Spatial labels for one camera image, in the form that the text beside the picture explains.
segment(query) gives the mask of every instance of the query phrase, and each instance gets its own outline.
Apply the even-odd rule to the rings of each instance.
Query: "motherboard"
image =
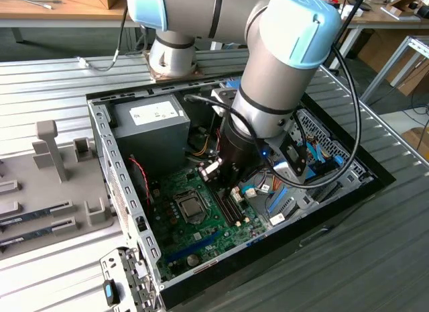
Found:
[[[245,199],[220,204],[219,197],[204,184],[195,168],[152,181],[150,189],[154,198],[152,227],[162,251],[158,268],[163,281],[266,231]],[[235,211],[237,220],[233,223],[227,209]]]

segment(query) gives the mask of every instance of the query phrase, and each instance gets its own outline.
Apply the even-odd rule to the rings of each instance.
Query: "wooden table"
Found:
[[[372,11],[364,11],[361,17],[354,17],[349,25],[350,32],[343,40],[340,52],[346,56],[362,30],[366,29],[429,29],[429,19],[421,19],[421,21],[398,21],[381,10],[385,4],[367,2]],[[337,59],[335,59],[330,68],[337,69],[339,67]]]
[[[120,0],[108,10],[61,1],[49,3],[53,7],[50,10],[22,0],[0,0],[0,27],[12,28],[17,41],[18,28],[118,28],[126,3]],[[139,25],[128,17],[125,27],[138,28]]]

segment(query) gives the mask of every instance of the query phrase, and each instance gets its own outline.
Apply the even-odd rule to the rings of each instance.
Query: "light blue robot joint cap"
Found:
[[[270,0],[259,31],[278,60],[312,69],[326,60],[340,26],[338,11],[323,0]]]
[[[149,28],[168,29],[164,0],[127,0],[129,15],[133,21]]]

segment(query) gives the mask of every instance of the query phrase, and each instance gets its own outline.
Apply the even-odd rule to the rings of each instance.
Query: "cpu socket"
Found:
[[[173,196],[173,200],[179,206],[186,223],[198,225],[207,216],[206,209],[204,208],[204,200],[196,190],[178,193]]]

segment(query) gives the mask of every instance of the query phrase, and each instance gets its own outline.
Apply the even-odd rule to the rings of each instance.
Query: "floor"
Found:
[[[126,29],[123,35],[124,52],[133,49],[130,31],[132,30]],[[0,62],[108,56],[115,51],[118,35],[118,29],[115,28],[22,28],[21,32],[25,43],[16,44],[11,30],[0,28]],[[375,77],[375,71],[358,59],[348,59],[347,64],[355,78],[358,92],[362,93]],[[410,108],[410,98],[397,89],[392,90],[387,81],[380,85],[368,104],[382,96],[385,97],[373,106],[378,114]],[[429,103],[429,93],[416,94],[414,104],[423,103]]]

